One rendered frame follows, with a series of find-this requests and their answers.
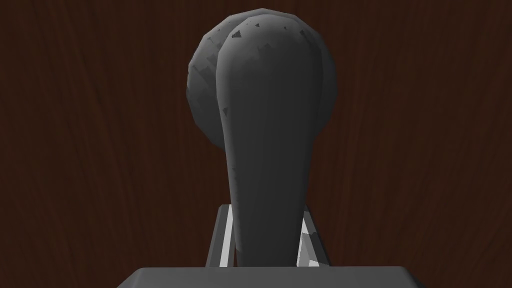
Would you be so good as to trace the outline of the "grey door handle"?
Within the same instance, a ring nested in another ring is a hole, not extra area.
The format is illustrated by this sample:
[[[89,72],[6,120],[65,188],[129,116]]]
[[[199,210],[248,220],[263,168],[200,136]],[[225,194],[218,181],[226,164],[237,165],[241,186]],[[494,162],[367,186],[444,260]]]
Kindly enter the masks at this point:
[[[336,77],[320,34],[289,13],[230,15],[198,44],[186,98],[225,151],[238,266],[297,264],[313,143],[331,117]]]

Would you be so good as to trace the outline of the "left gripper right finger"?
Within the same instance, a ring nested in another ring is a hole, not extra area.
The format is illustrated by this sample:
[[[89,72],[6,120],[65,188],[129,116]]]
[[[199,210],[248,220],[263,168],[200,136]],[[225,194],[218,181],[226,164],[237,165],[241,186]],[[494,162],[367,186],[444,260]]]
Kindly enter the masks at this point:
[[[317,231],[311,212],[304,207],[297,254],[297,267],[329,267],[331,263]]]

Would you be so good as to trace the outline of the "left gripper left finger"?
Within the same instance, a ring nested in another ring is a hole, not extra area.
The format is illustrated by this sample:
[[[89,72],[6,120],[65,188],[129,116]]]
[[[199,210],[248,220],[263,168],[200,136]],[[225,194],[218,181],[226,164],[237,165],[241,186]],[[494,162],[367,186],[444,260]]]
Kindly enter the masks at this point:
[[[233,267],[235,255],[233,209],[230,204],[219,207],[209,246],[206,267]]]

